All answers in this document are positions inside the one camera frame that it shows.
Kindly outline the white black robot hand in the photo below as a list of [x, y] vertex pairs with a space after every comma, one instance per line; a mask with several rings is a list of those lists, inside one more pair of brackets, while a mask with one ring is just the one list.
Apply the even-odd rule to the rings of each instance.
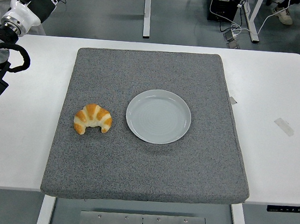
[[55, 10], [61, 0], [11, 0], [9, 10], [3, 15], [1, 24], [11, 26], [20, 36], [31, 27], [41, 25]]

